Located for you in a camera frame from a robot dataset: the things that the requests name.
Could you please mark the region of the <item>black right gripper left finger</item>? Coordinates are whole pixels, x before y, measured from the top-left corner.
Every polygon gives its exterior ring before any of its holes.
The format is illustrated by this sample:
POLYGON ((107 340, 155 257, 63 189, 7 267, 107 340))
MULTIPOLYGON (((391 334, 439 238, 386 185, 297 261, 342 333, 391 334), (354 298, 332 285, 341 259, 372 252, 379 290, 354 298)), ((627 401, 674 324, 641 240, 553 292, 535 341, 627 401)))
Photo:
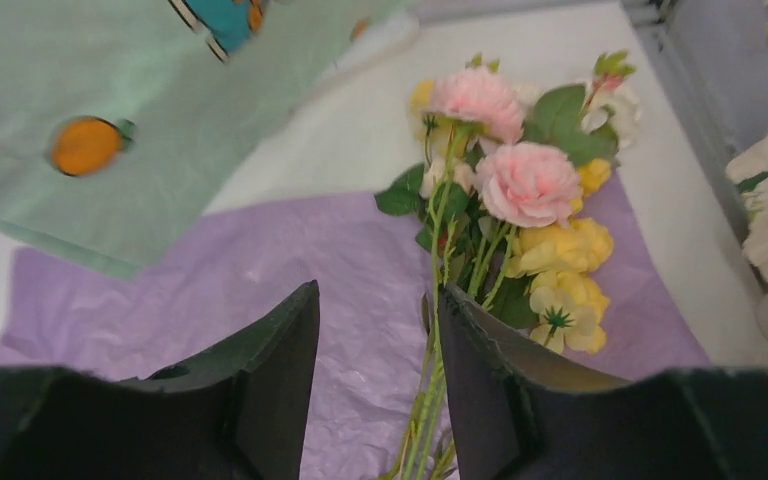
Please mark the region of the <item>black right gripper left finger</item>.
POLYGON ((0 479, 296 479, 320 326, 316 282, 145 379, 0 367, 0 479))

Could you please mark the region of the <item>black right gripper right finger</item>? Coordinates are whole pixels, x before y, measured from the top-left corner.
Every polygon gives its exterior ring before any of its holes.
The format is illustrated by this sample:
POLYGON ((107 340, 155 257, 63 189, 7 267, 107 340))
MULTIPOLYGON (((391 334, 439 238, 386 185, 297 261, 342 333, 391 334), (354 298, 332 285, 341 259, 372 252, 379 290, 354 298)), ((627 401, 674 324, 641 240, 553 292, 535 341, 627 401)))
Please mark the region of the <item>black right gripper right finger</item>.
POLYGON ((556 354, 454 285, 441 351, 464 479, 768 479, 768 369, 638 381, 556 354))

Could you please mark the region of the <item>purple wrapping paper sheet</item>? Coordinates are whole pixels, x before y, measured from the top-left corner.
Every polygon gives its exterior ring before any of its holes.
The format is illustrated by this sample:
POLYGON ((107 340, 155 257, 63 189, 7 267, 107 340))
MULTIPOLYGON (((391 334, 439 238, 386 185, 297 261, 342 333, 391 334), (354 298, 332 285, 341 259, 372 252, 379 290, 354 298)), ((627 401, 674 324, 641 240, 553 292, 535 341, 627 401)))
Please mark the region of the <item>purple wrapping paper sheet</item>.
POLYGON ((322 319, 301 475, 373 479, 395 461, 425 350, 417 231, 359 193, 207 216, 131 280, 22 248, 0 363, 145 377, 314 280, 322 319))

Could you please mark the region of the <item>pink peony flower stem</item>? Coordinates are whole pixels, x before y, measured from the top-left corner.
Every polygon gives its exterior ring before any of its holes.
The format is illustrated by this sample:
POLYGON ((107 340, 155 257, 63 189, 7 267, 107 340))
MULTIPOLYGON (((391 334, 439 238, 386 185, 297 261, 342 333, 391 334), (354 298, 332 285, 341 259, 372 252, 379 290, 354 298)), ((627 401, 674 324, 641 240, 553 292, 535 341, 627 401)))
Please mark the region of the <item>pink peony flower stem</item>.
POLYGON ((525 229, 567 224, 582 203, 580 176, 554 145, 524 140, 526 109, 487 65, 418 85, 426 163, 415 190, 435 286, 464 285, 488 308, 525 289, 507 273, 525 229))

